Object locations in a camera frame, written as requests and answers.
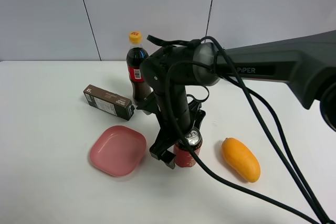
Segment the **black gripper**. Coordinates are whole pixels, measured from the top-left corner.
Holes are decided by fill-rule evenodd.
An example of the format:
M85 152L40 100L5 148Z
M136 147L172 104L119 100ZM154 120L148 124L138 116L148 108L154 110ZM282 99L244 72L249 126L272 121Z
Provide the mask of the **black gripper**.
M172 124L169 112L182 133L190 130L200 130L206 112L201 109L202 105L196 99L187 94L185 90L172 90L170 93L171 106L167 106L164 93L151 92L142 102L138 103L137 109L155 114L160 130L154 144L149 148L152 157L165 163L170 169L175 168L175 154L169 150L179 139Z

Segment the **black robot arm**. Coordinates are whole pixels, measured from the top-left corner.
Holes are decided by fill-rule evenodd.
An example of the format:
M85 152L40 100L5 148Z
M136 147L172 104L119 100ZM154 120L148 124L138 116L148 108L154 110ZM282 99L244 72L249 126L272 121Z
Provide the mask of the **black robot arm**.
M238 73L244 79L284 82L305 109L315 100L329 127L335 128L335 32L227 49L230 69L219 47L198 40L165 41L148 36L159 48L140 65L145 82L153 89L138 109L156 115L159 134L150 154L174 168L170 147L178 141L169 118L170 96L175 119L183 133L199 127L205 112L198 102L188 102L186 86L213 86L221 76Z

